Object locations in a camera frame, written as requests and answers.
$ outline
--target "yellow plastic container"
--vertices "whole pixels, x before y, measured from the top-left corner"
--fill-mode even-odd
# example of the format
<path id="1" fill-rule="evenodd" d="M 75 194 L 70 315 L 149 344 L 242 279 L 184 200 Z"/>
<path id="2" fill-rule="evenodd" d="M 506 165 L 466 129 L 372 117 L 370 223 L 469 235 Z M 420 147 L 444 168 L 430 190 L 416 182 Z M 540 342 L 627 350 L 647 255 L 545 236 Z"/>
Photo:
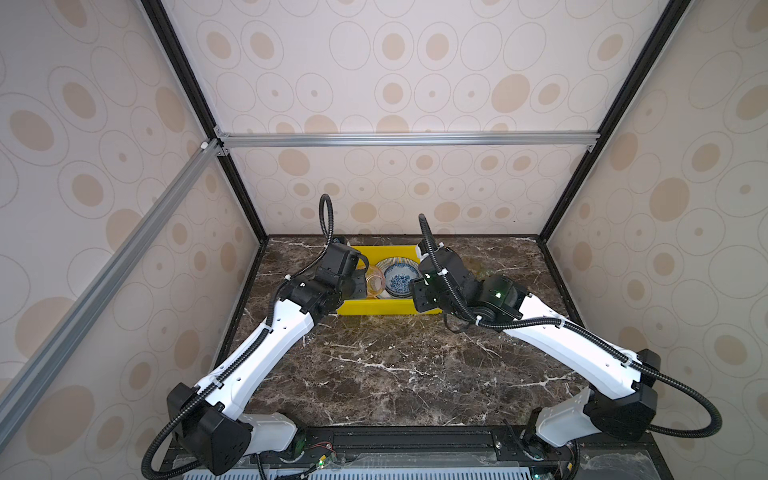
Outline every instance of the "yellow plastic container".
<path id="1" fill-rule="evenodd" d="M 371 266 L 390 257 L 405 257 L 419 262 L 416 256 L 416 245 L 378 245 L 373 247 L 354 246 L 368 257 Z M 429 310 L 426 313 L 440 313 L 440 309 Z M 408 299 L 365 299 L 347 300 L 338 310 L 339 315 L 415 315 L 419 312 L 413 306 L 413 300 Z"/>

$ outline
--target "wall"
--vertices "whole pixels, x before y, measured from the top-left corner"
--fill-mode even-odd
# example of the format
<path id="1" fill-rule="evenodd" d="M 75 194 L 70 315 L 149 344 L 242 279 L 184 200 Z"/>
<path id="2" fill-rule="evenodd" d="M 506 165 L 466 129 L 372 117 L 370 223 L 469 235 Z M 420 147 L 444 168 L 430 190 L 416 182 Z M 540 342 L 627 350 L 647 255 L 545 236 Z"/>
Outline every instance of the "wall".
<path id="1" fill-rule="evenodd" d="M 2 10 L 0 391 L 202 138 L 133 3 Z"/>
<path id="2" fill-rule="evenodd" d="M 675 478 L 768 468 L 768 2 L 696 4 L 549 246 L 584 322 L 713 400 L 658 436 Z M 658 389 L 656 423 L 701 408 Z"/>
<path id="3" fill-rule="evenodd" d="M 336 231 L 538 233 L 584 145 L 233 149 L 267 232 L 320 233 L 320 195 Z"/>
<path id="4" fill-rule="evenodd" d="M 220 127 L 245 134 L 595 129 L 666 2 L 167 0 L 164 4 Z M 440 203 L 439 196 L 422 202 L 426 195 L 409 196 L 407 187 L 415 177 L 429 176 L 440 193 L 440 182 L 461 176 L 468 193 L 449 194 L 443 200 L 454 202 L 462 212 L 478 207 L 481 200 L 482 212 L 480 217 L 464 220 L 458 214 L 445 216 L 455 221 L 436 217 L 447 231 L 538 233 L 543 220 L 514 223 L 510 219 L 526 207 L 546 218 L 554 205 L 552 193 L 559 192 L 570 173 L 561 170 L 566 173 L 555 179 L 554 190 L 548 181 L 536 184 L 541 178 L 532 173 L 524 179 L 525 186 L 499 194 L 504 182 L 520 176 L 511 167 L 505 170 L 504 164 L 509 165 L 525 148 L 499 149 L 498 175 L 476 173 L 472 166 L 480 161 L 478 155 L 492 148 L 468 148 L 470 155 L 451 157 L 446 155 L 455 149 L 435 148 L 435 168 L 440 162 L 444 165 L 434 174 L 430 169 L 374 170 L 370 179 L 374 183 L 384 180 L 381 174 L 388 177 L 379 189 L 383 193 L 380 201 L 374 198 L 373 207 L 368 207 L 370 211 L 375 207 L 377 214 L 369 221 L 352 218 L 344 228 L 349 232 L 417 233 L 415 216 L 395 220 L 396 212 L 382 212 L 384 203 L 394 200 L 400 206 L 390 207 L 397 211 L 423 208 L 431 214 Z M 337 202 L 341 210 L 351 210 L 357 200 L 365 200 L 360 198 L 367 197 L 365 194 L 356 197 L 349 187 L 351 181 L 362 181 L 354 180 L 362 174 L 343 163 L 351 150 L 304 149 L 312 167 L 298 178 L 277 178 L 282 189 L 275 186 L 260 192 L 259 184 L 276 185 L 267 178 L 271 174 L 241 169 L 244 177 L 252 179 L 253 202 L 267 233 L 316 231 L 300 215 L 286 222 L 276 214 L 276 209 L 295 210 L 303 202 L 315 205 L 322 193 L 291 197 L 287 188 L 289 194 L 275 194 L 274 190 L 285 190 L 289 181 L 308 182 L 311 191 L 317 192 L 319 183 L 333 177 L 339 189 L 347 192 Z M 370 163 L 369 157 L 378 158 L 384 149 L 365 150 L 368 153 L 361 154 L 366 157 L 361 161 Z M 416 150 L 396 148 L 398 153 L 393 155 L 399 157 L 398 162 L 407 162 Z M 532 150 L 542 161 L 554 148 Z M 572 157 L 583 152 L 583 148 L 568 149 Z M 247 155 L 240 153 L 241 164 L 251 164 L 245 161 Z M 279 151 L 269 150 L 259 162 L 269 165 L 266 171 L 276 171 L 269 156 L 280 160 Z M 532 159 L 534 170 L 536 160 Z M 456 161 L 463 162 L 463 168 L 453 170 L 468 173 L 444 174 L 452 169 L 446 164 Z M 476 181 L 496 194 L 474 198 L 472 182 Z M 539 200 L 523 196 L 505 218 L 506 225 L 486 215 L 487 210 L 508 207 L 510 200 L 505 198 L 518 189 Z M 278 202 L 277 197 L 286 200 Z"/>
<path id="5" fill-rule="evenodd" d="M 236 202 L 214 160 L 0 455 L 0 480 L 142 478 L 169 390 L 209 372 L 255 256 Z"/>

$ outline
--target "marble surface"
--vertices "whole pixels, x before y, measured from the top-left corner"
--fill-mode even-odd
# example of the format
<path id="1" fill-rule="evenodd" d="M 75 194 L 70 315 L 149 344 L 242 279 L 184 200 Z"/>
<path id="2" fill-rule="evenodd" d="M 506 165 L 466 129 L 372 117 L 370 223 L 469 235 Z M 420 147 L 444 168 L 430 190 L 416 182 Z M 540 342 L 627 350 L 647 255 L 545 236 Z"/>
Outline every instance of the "marble surface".
<path id="1" fill-rule="evenodd" d="M 478 277 L 503 273 L 559 312 L 565 308 L 536 243 L 509 237 L 438 237 Z M 410 245 L 418 237 L 349 237 L 354 245 Z M 263 321 L 286 273 L 320 252 L 318 237 L 273 238 L 233 349 Z M 521 340 L 442 316 L 327 316 L 277 363 L 248 413 L 283 412 L 307 425 L 524 424 L 587 383 Z"/>

